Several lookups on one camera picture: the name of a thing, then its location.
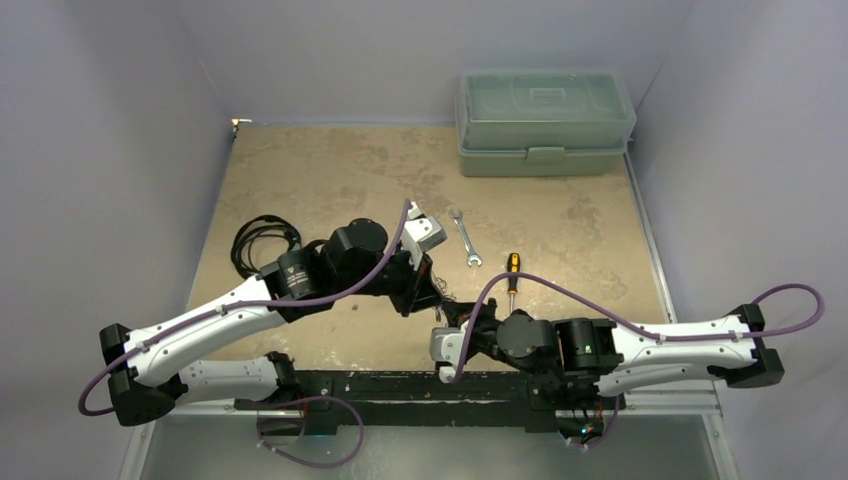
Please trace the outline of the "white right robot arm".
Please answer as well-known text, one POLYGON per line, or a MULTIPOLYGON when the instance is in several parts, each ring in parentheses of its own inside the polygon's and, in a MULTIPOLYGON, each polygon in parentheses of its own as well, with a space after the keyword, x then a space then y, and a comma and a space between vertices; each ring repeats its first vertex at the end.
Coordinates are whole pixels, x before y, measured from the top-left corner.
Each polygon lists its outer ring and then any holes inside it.
POLYGON ((476 318, 467 304, 449 303, 450 324, 431 332, 430 356, 451 382, 467 360, 485 355, 537 380, 537 391, 584 407, 600 397, 683 380, 722 380, 730 388, 778 384, 778 352, 759 338, 765 322, 753 304, 699 323, 629 329, 605 319, 534 319, 522 310, 499 320, 495 306, 476 318))

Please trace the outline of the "grey key holder plate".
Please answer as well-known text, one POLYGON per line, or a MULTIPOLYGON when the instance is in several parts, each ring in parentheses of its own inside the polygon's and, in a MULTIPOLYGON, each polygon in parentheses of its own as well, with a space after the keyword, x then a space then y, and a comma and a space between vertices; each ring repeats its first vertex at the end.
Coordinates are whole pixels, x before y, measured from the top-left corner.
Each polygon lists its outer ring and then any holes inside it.
POLYGON ((456 296, 449 290, 448 282, 437 274, 434 265, 430 266, 429 275, 431 284, 437 294, 438 305, 441 306, 445 302, 455 302, 456 296))

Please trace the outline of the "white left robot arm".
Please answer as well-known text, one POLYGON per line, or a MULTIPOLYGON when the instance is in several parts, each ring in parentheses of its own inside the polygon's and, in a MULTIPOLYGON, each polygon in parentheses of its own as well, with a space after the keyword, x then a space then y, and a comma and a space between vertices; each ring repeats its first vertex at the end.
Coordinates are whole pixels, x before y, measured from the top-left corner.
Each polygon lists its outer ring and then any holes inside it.
POLYGON ((432 216, 412 212, 393 236, 358 218, 327 240, 294 247, 227 294, 160 324, 130 329, 115 323, 99 333, 110 407, 122 426, 157 420, 175 407, 243 399, 284 409, 297 399, 288 355, 245 361, 208 354, 249 335, 331 309, 349 295, 385 296, 407 317, 443 299, 428 253, 447 238, 432 216))

